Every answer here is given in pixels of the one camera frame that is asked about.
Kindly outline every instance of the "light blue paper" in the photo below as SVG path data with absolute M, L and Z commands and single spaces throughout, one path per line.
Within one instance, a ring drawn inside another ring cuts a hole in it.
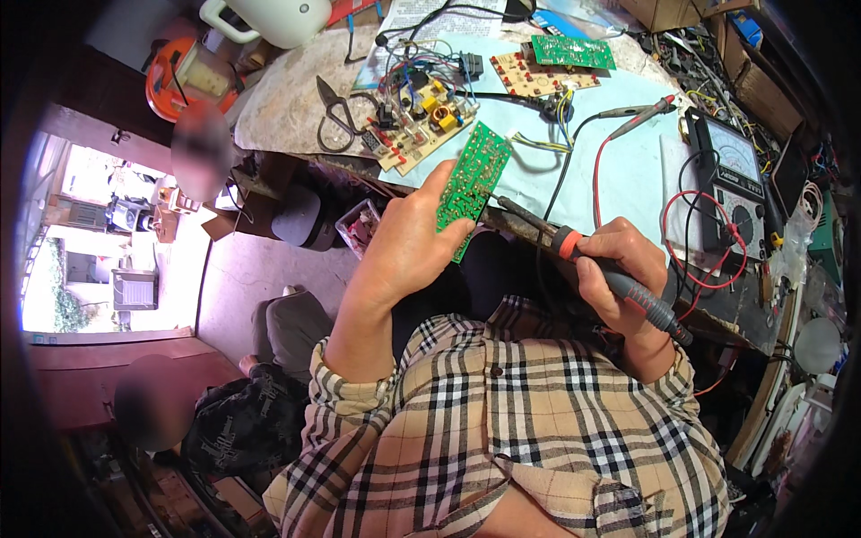
M 519 51 L 517 43 L 459 34 L 440 37 L 456 51 L 469 51 L 484 59 L 485 74 L 474 83 L 475 91 L 505 93 L 505 86 L 494 72 L 490 57 Z M 655 104 L 661 97 L 673 93 L 673 88 L 626 71 L 609 71 L 609 74 L 602 73 L 599 76 L 601 87 L 578 90 L 574 94 L 574 113 L 569 124 L 572 133 L 585 118 L 603 110 Z M 534 140 L 561 139 L 559 128 L 542 120 L 535 110 L 491 99 L 479 101 L 481 108 L 477 120 L 484 122 L 497 134 L 504 136 L 516 128 L 525 137 Z M 551 222 L 571 226 L 585 234 L 595 231 L 592 213 L 595 156 L 601 142 L 629 119 L 594 120 L 583 127 L 574 146 L 565 182 L 550 214 Z M 599 206 L 604 224 L 617 216 L 624 216 L 653 243 L 660 244 L 664 189 L 659 136 L 667 134 L 678 137 L 677 121 L 677 114 L 660 115 L 607 143 L 598 173 Z M 440 161 L 460 155 L 469 138 L 468 131 L 470 129 L 458 133 L 406 176 L 401 177 L 397 170 L 391 169 L 382 172 L 380 179 L 420 187 Z M 543 216 L 565 156 L 519 144 L 513 144 L 513 148 L 511 160 L 493 193 L 508 196 L 531 212 Z

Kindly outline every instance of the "gray pants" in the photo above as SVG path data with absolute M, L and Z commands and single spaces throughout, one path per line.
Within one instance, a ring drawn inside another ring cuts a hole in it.
M 251 353 L 258 361 L 273 362 L 306 385 L 311 382 L 314 346 L 334 326 L 316 297 L 303 291 L 260 302 L 251 324 Z

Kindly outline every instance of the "workbench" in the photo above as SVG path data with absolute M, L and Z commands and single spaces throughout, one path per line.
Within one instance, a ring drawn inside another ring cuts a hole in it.
M 383 3 L 387 12 L 387 2 Z M 377 35 L 379 22 L 374 10 L 366 10 L 355 18 L 353 57 L 366 52 Z M 541 30 L 527 23 L 503 23 L 498 39 L 520 43 Z M 327 28 L 308 44 L 285 52 L 268 68 L 263 78 L 243 96 L 244 107 L 238 114 L 234 128 L 234 141 L 246 150 L 280 152 L 306 161 L 345 170 L 368 187 L 386 197 L 408 195 L 410 187 L 382 182 L 378 179 L 381 167 L 369 157 L 358 139 L 345 152 L 327 154 L 320 151 L 316 133 L 325 107 L 320 100 L 316 77 L 322 77 L 340 96 L 348 96 L 362 63 L 344 65 L 349 33 L 346 21 Z M 623 35 L 607 41 L 619 70 L 633 72 L 665 86 L 676 89 L 676 103 L 685 108 L 691 102 L 684 96 L 678 83 L 632 37 Z M 361 99 L 350 100 L 354 121 L 374 114 L 370 103 Z M 338 137 L 343 133 L 327 121 L 323 137 L 332 145 L 343 144 Z M 494 207 L 487 207 L 481 221 L 535 242 L 536 230 L 518 217 Z M 672 301 L 676 290 L 675 273 L 669 271 L 665 300 Z M 740 277 L 734 291 L 727 288 L 703 294 L 696 310 L 690 316 L 694 331 L 712 339 L 750 346 L 770 355 L 774 348 L 782 309 L 777 316 L 759 306 L 759 279 L 752 272 Z M 690 293 L 679 296 L 677 311 L 690 306 Z

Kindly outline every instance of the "green circuit board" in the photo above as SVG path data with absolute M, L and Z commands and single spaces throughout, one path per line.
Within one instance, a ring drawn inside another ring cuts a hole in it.
M 455 169 L 451 172 L 449 184 L 439 198 L 437 232 L 463 217 L 477 221 L 487 199 L 490 198 L 490 193 L 502 176 L 503 168 L 511 158 L 509 143 L 485 124 L 480 121 L 476 123 L 461 157 L 457 159 Z M 461 246 L 457 247 L 451 258 L 452 262 L 461 262 L 471 238 L 472 234 L 469 234 Z
M 583 40 L 564 35 L 533 35 L 532 47 L 541 65 L 580 65 L 616 69 L 613 53 L 606 41 Z

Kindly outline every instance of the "white kettle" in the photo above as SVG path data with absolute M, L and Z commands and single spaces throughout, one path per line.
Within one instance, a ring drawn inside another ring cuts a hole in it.
M 229 7 L 251 30 L 240 32 L 219 17 Z M 237 43 L 263 37 L 279 48 L 294 48 L 325 27 L 331 15 L 329 0 L 207 0 L 201 19 Z

